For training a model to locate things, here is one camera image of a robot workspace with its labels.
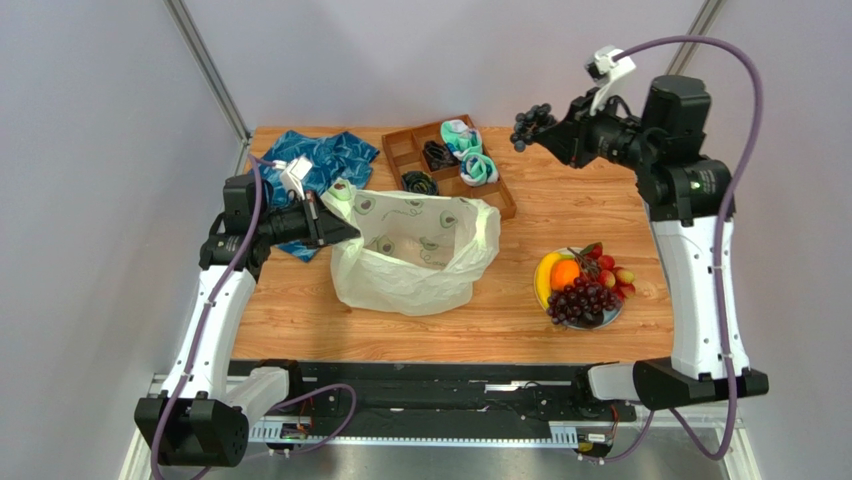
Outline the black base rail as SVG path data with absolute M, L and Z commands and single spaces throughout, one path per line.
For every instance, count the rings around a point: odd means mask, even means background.
M 637 419 L 635 409 L 582 406 L 578 365 L 494 363 L 303 362 L 297 397 L 280 410 L 325 436 L 367 440 L 545 440 L 557 422 L 609 431 Z

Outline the fake yellow banana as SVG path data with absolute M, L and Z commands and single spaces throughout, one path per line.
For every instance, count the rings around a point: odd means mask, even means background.
M 574 260 L 574 256 L 570 253 L 565 253 L 562 250 L 557 250 L 546 254 L 538 263 L 534 277 L 533 288 L 542 309 L 547 308 L 547 300 L 551 294 L 550 275 L 551 269 L 559 261 Z

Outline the wooden compartment tray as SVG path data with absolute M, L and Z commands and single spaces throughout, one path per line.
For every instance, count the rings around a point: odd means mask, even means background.
M 495 183 L 473 187 L 462 180 L 459 166 L 433 169 L 428 164 L 425 155 L 426 143 L 432 141 L 444 144 L 440 127 L 444 121 L 452 119 L 461 120 L 468 127 L 476 128 L 468 114 L 461 114 L 415 127 L 400 127 L 382 135 L 381 152 L 387 159 L 391 178 L 395 183 L 394 189 L 404 190 L 404 174 L 410 171 L 424 172 L 434 180 L 438 195 L 480 199 L 497 208 L 503 220 L 514 218 L 517 205 L 502 175 Z

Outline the fake black grape bunch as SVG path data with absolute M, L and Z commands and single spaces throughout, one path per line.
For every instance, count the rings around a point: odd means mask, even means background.
M 513 133 L 510 142 L 518 153 L 523 153 L 534 143 L 534 136 L 557 123 L 549 103 L 533 105 L 526 112 L 520 112 L 515 117 Z

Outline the fake dark grape bunch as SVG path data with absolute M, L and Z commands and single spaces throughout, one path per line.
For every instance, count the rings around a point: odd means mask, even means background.
M 593 330 L 611 323 L 622 307 L 622 300 L 607 288 L 576 279 L 573 286 L 550 294 L 545 312 L 554 325 Z

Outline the teal white sock lower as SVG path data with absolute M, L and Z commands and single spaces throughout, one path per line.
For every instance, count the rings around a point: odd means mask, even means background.
M 460 164 L 460 177 L 471 187 L 496 183 L 500 176 L 495 162 L 481 153 L 467 154 Z

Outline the right aluminium frame post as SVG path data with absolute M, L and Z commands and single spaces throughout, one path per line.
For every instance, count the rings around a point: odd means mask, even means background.
M 687 35 L 707 36 L 726 4 L 727 0 L 704 0 L 687 31 Z M 684 74 L 698 48 L 697 43 L 681 43 L 667 67 L 666 74 Z

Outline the fake red lychee bunch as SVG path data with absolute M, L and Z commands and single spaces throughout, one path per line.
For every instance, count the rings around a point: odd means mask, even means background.
M 620 300 L 636 295 L 636 275 L 631 270 L 617 265 L 615 258 L 604 252 L 601 242 L 594 242 L 583 248 L 568 248 L 567 251 L 578 264 L 581 279 L 597 282 Z

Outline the teal white sock upper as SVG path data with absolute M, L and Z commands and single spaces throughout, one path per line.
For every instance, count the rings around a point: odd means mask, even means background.
M 444 121 L 440 126 L 441 138 L 448 151 L 458 160 L 469 154 L 484 152 L 482 135 L 461 119 Z

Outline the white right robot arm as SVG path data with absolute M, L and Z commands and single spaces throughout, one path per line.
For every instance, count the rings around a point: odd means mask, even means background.
M 732 175 L 701 151 L 711 107 L 704 83 L 657 77 L 637 116 L 619 97 L 600 111 L 594 100 L 594 91 L 575 98 L 561 120 L 546 106 L 519 114 L 521 138 L 572 168 L 602 158 L 635 174 L 672 302 L 674 344 L 667 357 L 591 366 L 586 393 L 652 411 L 766 394 L 768 376 L 750 365 L 735 313 L 735 207 L 725 199 Z

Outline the fake orange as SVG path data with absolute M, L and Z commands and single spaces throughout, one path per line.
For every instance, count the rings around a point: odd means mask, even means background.
M 574 259 L 561 259 L 550 269 L 550 288 L 553 291 L 563 291 L 566 287 L 573 286 L 580 276 L 580 266 Z

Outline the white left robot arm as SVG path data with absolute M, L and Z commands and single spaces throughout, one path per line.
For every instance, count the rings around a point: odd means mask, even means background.
M 181 349 L 159 392 L 141 398 L 134 412 L 156 478 L 163 466 L 239 465 L 251 427 L 274 408 L 306 401 L 294 360 L 262 361 L 228 387 L 238 327 L 273 246 L 296 240 L 327 247 L 360 235 L 313 192 L 271 208 L 272 186 L 257 175 L 227 179 L 222 194 L 224 209 L 200 248 L 197 297 Z

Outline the blue shark print cloth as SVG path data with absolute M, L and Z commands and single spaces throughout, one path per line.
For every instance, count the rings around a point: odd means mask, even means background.
M 356 188 L 363 189 L 372 176 L 372 163 L 378 155 L 378 148 L 348 131 L 313 138 L 290 130 L 260 158 L 259 171 L 272 187 L 269 196 L 271 207 L 283 208 L 293 200 L 291 188 L 282 184 L 280 172 L 268 162 L 289 162 L 304 156 L 312 163 L 303 180 L 304 189 L 322 195 L 338 179 L 345 179 Z

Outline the dark green leaf rolled sock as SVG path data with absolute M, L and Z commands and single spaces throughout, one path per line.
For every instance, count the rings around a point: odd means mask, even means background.
M 408 171 L 401 175 L 402 189 L 409 193 L 439 196 L 439 186 L 434 178 L 424 171 Z

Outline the translucent white plastic bag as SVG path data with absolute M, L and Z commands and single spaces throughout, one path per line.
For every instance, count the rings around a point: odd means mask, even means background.
M 352 308 L 426 316 L 467 304 L 499 253 L 500 211 L 479 199 L 356 188 L 321 197 L 359 237 L 334 245 L 337 298 Z

